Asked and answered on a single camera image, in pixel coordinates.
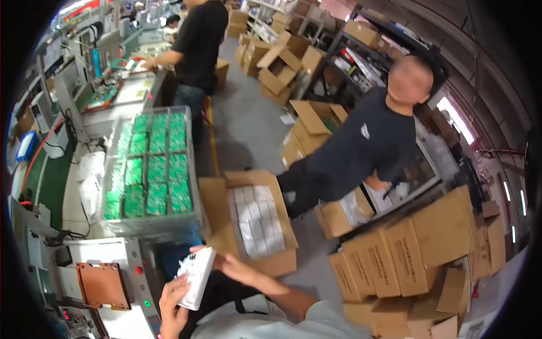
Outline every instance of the white logo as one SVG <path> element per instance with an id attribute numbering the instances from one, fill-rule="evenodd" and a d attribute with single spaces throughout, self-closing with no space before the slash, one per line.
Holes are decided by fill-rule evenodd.
<path id="1" fill-rule="evenodd" d="M 367 140 L 371 138 L 371 135 L 369 134 L 369 130 L 367 129 L 367 124 L 363 124 L 362 126 L 362 136 L 364 136 L 365 139 Z"/>

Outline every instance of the hand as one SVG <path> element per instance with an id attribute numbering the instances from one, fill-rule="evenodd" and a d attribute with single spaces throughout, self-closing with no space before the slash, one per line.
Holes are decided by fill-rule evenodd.
<path id="1" fill-rule="evenodd" d="M 190 252 L 195 253 L 204 247 L 205 246 L 191 247 Z M 243 263 L 231 253 L 226 253 L 225 255 L 217 253 L 215 261 L 212 263 L 212 269 L 219 270 L 228 278 L 252 287 L 254 287 L 258 276 L 261 275 L 260 272 Z"/>
<path id="2" fill-rule="evenodd" d="M 147 62 L 142 65 L 142 67 L 146 68 L 146 69 L 151 69 L 151 68 L 154 68 L 156 66 L 157 66 L 157 63 L 156 63 L 156 58 L 155 57 L 149 58 L 147 60 Z"/>
<path id="3" fill-rule="evenodd" d="M 186 325 L 189 310 L 184 307 L 177 308 L 177 303 L 189 289 L 190 283 L 186 282 L 185 275 L 165 284 L 159 302 L 160 313 L 162 315 L 160 334 L 163 339 L 178 338 Z"/>

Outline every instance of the yellow strip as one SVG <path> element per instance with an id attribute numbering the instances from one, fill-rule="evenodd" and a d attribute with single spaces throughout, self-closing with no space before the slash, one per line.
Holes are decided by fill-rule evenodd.
<path id="1" fill-rule="evenodd" d="M 218 168 L 218 157 L 216 156 L 215 128 L 212 123 L 212 104 L 211 97 L 207 105 L 207 119 L 209 120 L 209 135 L 211 137 L 212 164 L 215 167 L 215 175 L 220 178 L 220 169 Z"/>

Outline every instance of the window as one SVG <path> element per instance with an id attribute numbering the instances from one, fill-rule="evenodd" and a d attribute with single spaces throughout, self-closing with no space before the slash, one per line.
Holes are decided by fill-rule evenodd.
<path id="1" fill-rule="evenodd" d="M 472 133 L 469 131 L 469 128 L 467 127 L 463 119 L 461 119 L 459 113 L 451 105 L 448 98 L 442 98 L 441 101 L 438 102 L 437 108 L 439 110 L 446 110 L 448 111 L 448 113 L 450 113 L 450 117 L 454 121 L 456 128 L 459 129 L 459 131 L 463 134 L 465 140 L 469 143 L 469 145 L 474 142 L 474 137 Z"/>

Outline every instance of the white sleeve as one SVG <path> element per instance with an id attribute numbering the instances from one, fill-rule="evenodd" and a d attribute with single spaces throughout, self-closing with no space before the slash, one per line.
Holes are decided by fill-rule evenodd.
<path id="1" fill-rule="evenodd" d="M 319 335 L 336 339 L 372 339 L 371 330 L 365 326 L 352 324 L 331 307 L 329 301 L 322 300 L 308 309 L 305 320 L 296 327 Z"/>

